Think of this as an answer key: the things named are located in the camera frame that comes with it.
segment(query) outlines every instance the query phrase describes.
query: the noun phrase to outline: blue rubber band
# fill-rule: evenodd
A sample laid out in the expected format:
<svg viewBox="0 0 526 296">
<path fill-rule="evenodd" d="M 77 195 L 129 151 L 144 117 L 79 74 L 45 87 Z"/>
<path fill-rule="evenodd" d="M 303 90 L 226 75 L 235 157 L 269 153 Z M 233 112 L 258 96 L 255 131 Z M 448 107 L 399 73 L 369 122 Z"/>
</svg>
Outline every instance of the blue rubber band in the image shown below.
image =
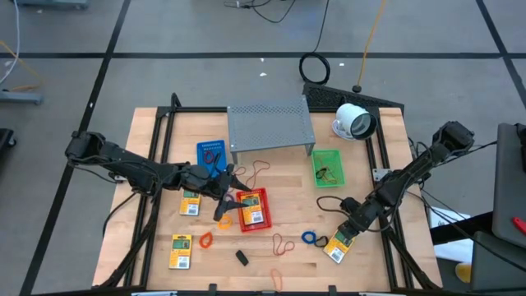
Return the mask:
<svg viewBox="0 0 526 296">
<path fill-rule="evenodd" d="M 307 235 L 311 235 L 312 240 L 307 240 Z M 306 231 L 302 234 L 302 241 L 306 244 L 314 244 L 316 242 L 316 234 L 312 231 Z"/>
</svg>

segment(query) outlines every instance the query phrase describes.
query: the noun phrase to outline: wooden tabletop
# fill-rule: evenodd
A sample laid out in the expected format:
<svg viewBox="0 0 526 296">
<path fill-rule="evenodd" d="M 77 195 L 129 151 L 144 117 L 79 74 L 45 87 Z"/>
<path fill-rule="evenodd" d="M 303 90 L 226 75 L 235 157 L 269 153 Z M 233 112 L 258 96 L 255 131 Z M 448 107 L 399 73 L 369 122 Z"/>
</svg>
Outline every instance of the wooden tabletop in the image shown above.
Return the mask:
<svg viewBox="0 0 526 296">
<path fill-rule="evenodd" d="M 145 157 L 148 155 L 155 110 L 136 109 L 126 149 Z M 412 160 L 402 114 L 399 109 L 380 111 L 391 168 L 401 169 Z M 271 168 L 261 171 L 256 180 L 256 187 L 265 187 L 268 194 L 273 224 L 271 229 L 243 234 L 236 210 L 229 212 L 233 218 L 232 227 L 227 230 L 218 229 L 212 220 L 217 201 L 208 197 L 201 199 L 199 216 L 179 215 L 182 191 L 163 190 L 147 288 L 207 290 L 210 283 L 216 283 L 219 290 L 273 290 L 275 287 L 270 270 L 275 268 L 283 275 L 283 291 L 327 291 L 331 284 L 335 284 L 341 292 L 388 291 L 390 288 L 379 234 L 360 234 L 339 265 L 320 248 L 306 245 L 301 240 L 302 233 L 307 230 L 330 237 L 338 225 L 344 222 L 341 214 L 320 210 L 316 205 L 317 197 L 335 195 L 363 201 L 372 190 L 365 142 L 338 138 L 331 129 L 334 117 L 333 113 L 311 114 L 316 134 L 314 149 L 340 151 L 346 177 L 343 187 L 314 186 L 311 159 L 306 156 L 303 146 L 239 154 L 239 165 L 247 168 L 247 173 L 239 177 L 242 182 L 252 176 L 254 160 L 264 160 L 271 164 Z M 162 150 L 165 121 L 161 127 L 157 161 Z M 223 139 L 228 144 L 226 113 L 177 113 L 168 162 L 196 163 L 196 143 L 218 139 Z M 380 168 L 381 157 L 376 136 L 373 137 L 373 143 Z M 228 160 L 231 161 L 231 155 L 228 155 Z M 410 190 L 419 193 L 417 187 Z M 129 194 L 129 185 L 117 185 L 112 207 Z M 129 250 L 138 200 L 130 201 L 110 220 L 94 284 L 106 280 Z M 324 206 L 338 208 L 338 202 L 327 201 Z M 399 211 L 409 252 L 429 278 L 441 285 L 422 202 L 406 194 Z M 372 228 L 378 228 L 377 221 Z M 198 240 L 208 231 L 214 235 L 214 242 L 210 248 L 203 249 Z M 285 241 L 295 242 L 295 248 L 281 257 L 276 257 L 272 252 L 272 235 L 276 233 L 281 234 Z M 193 237 L 189 270 L 168 268 L 172 234 L 191 234 Z M 247 266 L 243 266 L 235 257 L 237 250 L 242 250 L 247 256 L 250 262 Z M 398 284 L 404 286 L 399 257 L 394 248 L 393 250 Z M 142 259 L 141 253 L 136 261 L 134 283 L 138 283 Z"/>
</svg>

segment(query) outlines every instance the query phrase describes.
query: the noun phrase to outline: red container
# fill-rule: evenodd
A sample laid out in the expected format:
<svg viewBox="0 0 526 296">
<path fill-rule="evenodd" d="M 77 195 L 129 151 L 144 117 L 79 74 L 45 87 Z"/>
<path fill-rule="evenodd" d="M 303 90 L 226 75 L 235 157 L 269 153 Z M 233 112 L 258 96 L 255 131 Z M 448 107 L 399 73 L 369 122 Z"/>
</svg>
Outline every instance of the red container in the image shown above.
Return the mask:
<svg viewBox="0 0 526 296">
<path fill-rule="evenodd" d="M 269 202 L 264 188 L 256 188 L 250 192 L 237 192 L 238 202 L 249 206 L 238 209 L 239 226 L 242 232 L 272 227 Z"/>
</svg>

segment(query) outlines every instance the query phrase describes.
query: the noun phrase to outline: green container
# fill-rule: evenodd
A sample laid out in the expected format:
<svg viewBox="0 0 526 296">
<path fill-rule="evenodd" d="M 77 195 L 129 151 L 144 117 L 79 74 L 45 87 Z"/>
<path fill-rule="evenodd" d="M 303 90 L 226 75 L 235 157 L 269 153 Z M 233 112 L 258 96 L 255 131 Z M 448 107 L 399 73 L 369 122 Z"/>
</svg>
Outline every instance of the green container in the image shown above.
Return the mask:
<svg viewBox="0 0 526 296">
<path fill-rule="evenodd" d="M 314 150 L 312 171 L 316 187 L 339 187 L 345 185 L 344 168 L 338 150 Z"/>
</svg>

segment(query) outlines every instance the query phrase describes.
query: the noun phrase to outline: concrete floor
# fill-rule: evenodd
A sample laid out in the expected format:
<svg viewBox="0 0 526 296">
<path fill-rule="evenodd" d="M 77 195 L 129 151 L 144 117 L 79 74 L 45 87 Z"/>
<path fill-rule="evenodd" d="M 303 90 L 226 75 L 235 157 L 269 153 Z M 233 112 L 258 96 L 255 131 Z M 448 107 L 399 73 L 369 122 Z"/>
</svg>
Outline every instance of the concrete floor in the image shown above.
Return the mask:
<svg viewBox="0 0 526 296">
<path fill-rule="evenodd" d="M 21 52 L 104 53 L 123 0 L 92 0 L 86 11 L 21 8 Z M 261 11 L 278 18 L 286 2 Z M 333 0 L 319 51 L 361 52 L 380 0 Z M 510 53 L 526 52 L 526 2 L 485 1 Z M 307 52 L 313 50 L 325 2 L 298 1 L 279 25 L 219 0 L 132 0 L 116 53 Z M 0 1 L 0 39 L 15 47 L 14 7 Z M 389 2 L 371 45 L 387 53 L 498 53 L 475 1 Z M 0 127 L 19 144 L 0 174 L 0 291 L 18 294 L 66 165 L 63 151 L 77 129 L 102 59 L 28 58 L 44 79 L 40 106 L 0 104 Z M 6 59 L 0 59 L 0 68 Z M 361 60 L 331 58 L 330 87 L 350 90 Z M 515 59 L 520 75 L 526 61 Z M 312 79 L 323 68 L 307 62 Z M 18 67 L 2 88 L 31 82 Z M 301 94 L 297 58 L 182 58 L 111 60 L 89 129 L 125 144 L 136 107 L 167 105 L 177 92 L 186 106 L 224 106 Z M 525 108 L 501 58 L 369 59 L 363 94 L 405 104 L 416 141 L 458 120 L 478 144 L 496 139 L 498 123 L 526 122 Z M 492 209 L 495 148 L 433 171 L 429 192 L 470 215 Z M 90 287 L 113 186 L 75 172 L 33 293 Z"/>
</svg>

